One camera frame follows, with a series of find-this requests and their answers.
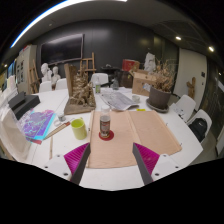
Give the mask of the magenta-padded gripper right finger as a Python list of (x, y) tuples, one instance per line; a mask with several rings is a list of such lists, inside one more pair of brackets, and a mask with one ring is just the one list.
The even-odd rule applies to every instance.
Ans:
[(134, 143), (132, 150), (145, 185), (181, 169), (168, 154), (157, 154), (145, 146)]

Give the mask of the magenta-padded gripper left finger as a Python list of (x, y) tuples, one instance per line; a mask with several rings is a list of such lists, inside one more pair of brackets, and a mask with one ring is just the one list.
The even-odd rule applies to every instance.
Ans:
[(90, 144), (85, 143), (65, 155), (58, 154), (50, 159), (43, 169), (78, 185), (90, 155)]

